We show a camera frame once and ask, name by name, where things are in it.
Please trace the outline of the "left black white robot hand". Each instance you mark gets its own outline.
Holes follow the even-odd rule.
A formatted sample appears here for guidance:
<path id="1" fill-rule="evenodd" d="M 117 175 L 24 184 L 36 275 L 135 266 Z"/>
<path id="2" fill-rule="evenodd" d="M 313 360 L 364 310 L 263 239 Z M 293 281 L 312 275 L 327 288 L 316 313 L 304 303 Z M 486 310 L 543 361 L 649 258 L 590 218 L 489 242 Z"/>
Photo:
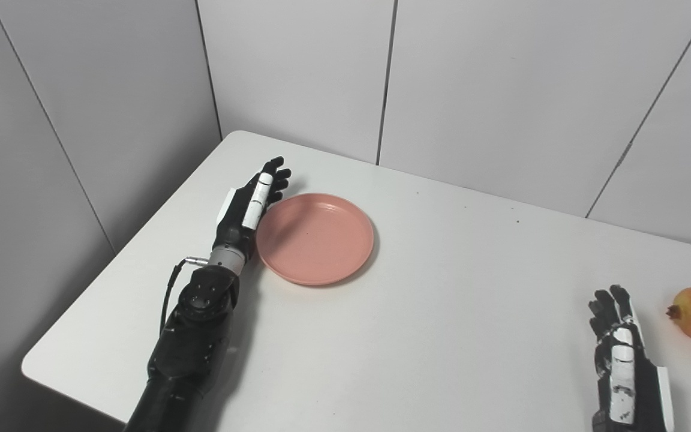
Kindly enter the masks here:
<path id="1" fill-rule="evenodd" d="M 280 202 L 290 185 L 292 171 L 283 169 L 284 158 L 273 158 L 260 172 L 233 192 L 223 217 L 217 225 L 213 249 L 230 248 L 241 252 L 246 262 L 255 253 L 256 231 L 271 205 Z"/>

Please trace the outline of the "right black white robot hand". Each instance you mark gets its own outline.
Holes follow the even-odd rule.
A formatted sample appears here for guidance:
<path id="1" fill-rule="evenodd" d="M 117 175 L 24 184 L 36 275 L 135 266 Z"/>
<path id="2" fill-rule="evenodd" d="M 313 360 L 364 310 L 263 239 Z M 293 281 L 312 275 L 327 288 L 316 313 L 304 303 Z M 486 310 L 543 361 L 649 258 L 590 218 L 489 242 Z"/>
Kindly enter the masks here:
<path id="1" fill-rule="evenodd" d="M 674 405 L 666 367 L 645 352 L 641 326 L 627 290 L 617 284 L 596 290 L 588 304 L 597 344 L 599 408 L 593 431 L 674 431 Z"/>

